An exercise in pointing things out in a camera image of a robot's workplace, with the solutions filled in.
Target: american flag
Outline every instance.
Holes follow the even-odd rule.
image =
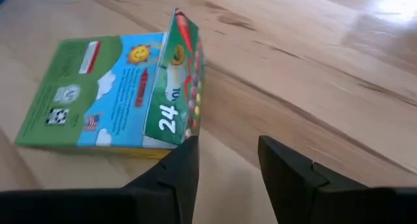
[[[96,127],[98,126],[98,122],[100,121],[101,114],[89,115],[87,117],[88,122],[84,125],[85,131],[95,131]]]

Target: black object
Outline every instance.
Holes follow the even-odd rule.
[[[417,223],[417,188],[369,188],[268,136],[258,155],[279,224]]]
[[[117,189],[0,193],[0,223],[191,223],[199,180],[198,137]]]

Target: soccer ball logo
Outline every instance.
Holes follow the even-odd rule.
[[[63,125],[66,121],[66,116],[68,116],[69,109],[51,109],[47,119],[46,124],[48,125]]]

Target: cardboard box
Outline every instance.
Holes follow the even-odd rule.
[[[161,158],[199,134],[204,71],[198,27],[178,9],[167,33],[64,40],[16,144]]]

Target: crayon illustration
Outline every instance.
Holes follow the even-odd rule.
[[[143,74],[141,76],[141,81],[139,83],[139,91],[137,92],[137,96],[135,100],[136,107],[142,106],[143,95],[145,94],[145,88],[146,88],[147,82],[148,82],[148,69],[146,68],[145,71],[143,71]]]
[[[175,19],[177,20],[178,28],[181,34],[182,39],[184,39],[185,44],[187,45],[190,53],[193,53],[193,47],[191,45],[191,33],[190,28],[188,27],[188,20],[179,9],[175,10]]]
[[[192,58],[189,58],[188,59],[188,63],[187,63],[187,66],[188,66],[188,74],[187,74],[187,77],[186,77],[186,79],[184,81],[184,93],[185,93],[185,100],[186,101],[188,100],[188,85],[191,83],[191,64],[192,63],[193,63],[193,59]]]

